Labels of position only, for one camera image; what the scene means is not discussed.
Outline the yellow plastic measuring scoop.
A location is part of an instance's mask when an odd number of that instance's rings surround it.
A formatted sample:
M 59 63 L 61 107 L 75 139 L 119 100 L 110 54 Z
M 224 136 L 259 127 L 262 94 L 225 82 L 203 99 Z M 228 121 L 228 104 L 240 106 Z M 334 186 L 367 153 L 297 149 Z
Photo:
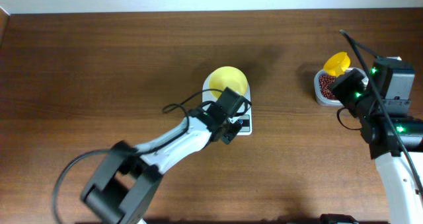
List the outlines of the yellow plastic measuring scoop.
M 346 52 L 333 55 L 323 66 L 323 70 L 330 76 L 339 77 L 350 67 L 351 60 Z

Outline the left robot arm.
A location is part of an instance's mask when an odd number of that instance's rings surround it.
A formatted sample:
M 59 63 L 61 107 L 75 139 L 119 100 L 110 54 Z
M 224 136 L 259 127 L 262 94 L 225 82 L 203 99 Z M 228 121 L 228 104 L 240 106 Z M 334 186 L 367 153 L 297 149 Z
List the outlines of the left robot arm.
M 184 111 L 181 123 L 162 136 L 134 147 L 118 142 L 83 188 L 80 200 L 103 223 L 143 223 L 164 174 L 212 142 L 231 143 L 250 108 L 249 93 L 225 88 L 218 98 Z

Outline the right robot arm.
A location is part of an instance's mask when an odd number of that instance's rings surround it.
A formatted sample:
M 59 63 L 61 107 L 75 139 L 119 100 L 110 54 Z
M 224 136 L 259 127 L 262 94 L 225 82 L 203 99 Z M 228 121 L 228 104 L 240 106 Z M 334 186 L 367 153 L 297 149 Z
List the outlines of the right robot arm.
M 367 75 L 352 69 L 330 91 L 360 121 L 381 177 L 392 223 L 422 222 L 422 120 L 408 115 L 414 70 L 379 57 Z

